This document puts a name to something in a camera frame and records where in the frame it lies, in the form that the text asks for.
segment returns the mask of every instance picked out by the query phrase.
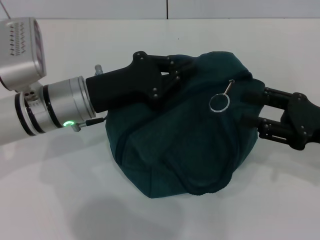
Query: white table surface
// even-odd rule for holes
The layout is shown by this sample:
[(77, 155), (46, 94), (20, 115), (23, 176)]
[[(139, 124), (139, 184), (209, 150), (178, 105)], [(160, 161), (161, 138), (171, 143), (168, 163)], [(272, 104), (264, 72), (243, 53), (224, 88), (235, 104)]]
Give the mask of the white table surface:
[[(320, 19), (40, 20), (50, 84), (127, 66), (132, 54), (233, 52), (268, 87), (320, 105)], [(13, 94), (0, 89), (1, 97)], [(278, 120), (281, 111), (264, 108)], [(320, 238), (320, 149), (259, 139), (215, 194), (149, 199), (115, 164), (104, 124), (0, 148), (2, 240)]]

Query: dark green cloth bag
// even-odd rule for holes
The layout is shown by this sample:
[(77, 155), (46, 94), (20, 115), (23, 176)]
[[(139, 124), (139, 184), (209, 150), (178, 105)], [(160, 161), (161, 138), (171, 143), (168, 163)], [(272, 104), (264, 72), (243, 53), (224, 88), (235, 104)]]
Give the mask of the dark green cloth bag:
[[(143, 103), (110, 110), (106, 131), (116, 163), (133, 184), (150, 198), (223, 189), (256, 143), (254, 128), (240, 124), (242, 114), (258, 116), (262, 107), (241, 102), (244, 91), (263, 92), (264, 83), (230, 52), (192, 58), (197, 74), (162, 110)], [(234, 79), (223, 113), (210, 111), (209, 102)]]

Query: silver cylindrical joint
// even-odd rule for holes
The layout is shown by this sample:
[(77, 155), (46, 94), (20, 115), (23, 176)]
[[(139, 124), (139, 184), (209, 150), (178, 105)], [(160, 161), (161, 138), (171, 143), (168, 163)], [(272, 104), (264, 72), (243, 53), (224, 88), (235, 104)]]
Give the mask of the silver cylindrical joint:
[(96, 116), (82, 76), (0, 99), (0, 110), (0, 145)]
[(47, 91), (60, 126), (65, 127), (71, 122), (81, 123), (96, 116), (82, 76), (50, 84)]

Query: black ring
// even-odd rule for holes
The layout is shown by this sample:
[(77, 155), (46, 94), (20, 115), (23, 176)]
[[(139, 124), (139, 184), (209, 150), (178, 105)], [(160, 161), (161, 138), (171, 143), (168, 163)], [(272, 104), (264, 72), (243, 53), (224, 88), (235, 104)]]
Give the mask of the black ring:
[(54, 109), (52, 108), (52, 105), (51, 105), (51, 101), (50, 101), (50, 97), (49, 97), (49, 91), (48, 91), (48, 86), (49, 85), (45, 85), (43, 87), (43, 99), (44, 99), (44, 102), (45, 102), (45, 105), (46, 105), (46, 109), (48, 110), (49, 112), (49, 115), (51, 117), (51, 120), (52, 122), (54, 123), (54, 125), (61, 129), (63, 128), (63, 126), (60, 124), (60, 122), (58, 121), (58, 118), (54, 112)]
[(16, 114), (17, 114), (17, 116), (19, 118), (19, 121), (20, 121), (24, 131), (29, 136), (35, 136), (35, 134), (28, 127), (27, 122), (26, 122), (26, 120), (24, 118), (24, 115), (22, 114), (21, 105), (20, 105), (20, 93), (16, 94), (15, 97), (14, 97), (14, 106), (15, 106)]
[(37, 120), (36, 120), (36, 117), (35, 117), (34, 113), (32, 112), (32, 110), (31, 110), (31, 108), (30, 108), (30, 106), (29, 106), (29, 104), (28, 104), (28, 102), (27, 102), (26, 100), (24, 100), (24, 105), (25, 105), (26, 112), (27, 112), (28, 115), (29, 115), (29, 119), (30, 119), (30, 121), (31, 121), (34, 129), (35, 129), (38, 133), (44, 134), (45, 131), (43, 131), (43, 130), (41, 129), (41, 127), (39, 126), (39, 124), (38, 124), (38, 122), (37, 122)]
[(5, 85), (4, 81), (2, 81), (1, 76), (0, 76), (0, 82), (2, 83), (2, 85), (3, 85), (7, 90), (9, 90), (9, 89), (7, 88), (7, 86)]

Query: metal ring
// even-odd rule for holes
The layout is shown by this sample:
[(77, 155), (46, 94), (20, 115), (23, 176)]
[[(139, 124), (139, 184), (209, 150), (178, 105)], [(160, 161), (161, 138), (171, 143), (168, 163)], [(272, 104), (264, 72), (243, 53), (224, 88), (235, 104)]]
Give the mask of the metal ring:
[[(225, 96), (226, 99), (228, 100), (228, 102), (227, 102), (227, 104), (226, 104), (226, 106), (225, 106), (224, 108), (222, 108), (222, 109), (220, 109), (220, 110), (215, 110), (215, 109), (213, 109), (213, 108), (211, 107), (211, 101), (212, 101), (216, 96), (219, 96), (219, 95)], [(214, 113), (222, 113), (222, 112), (224, 112), (225, 110), (227, 110), (227, 108), (229, 107), (229, 105), (230, 105), (230, 98), (229, 98), (229, 96), (228, 96), (227, 94), (224, 94), (224, 93), (218, 93), (218, 94), (214, 95), (214, 96), (210, 99), (210, 101), (209, 101), (209, 108), (210, 108), (210, 110), (211, 110), (212, 112), (214, 112)]]

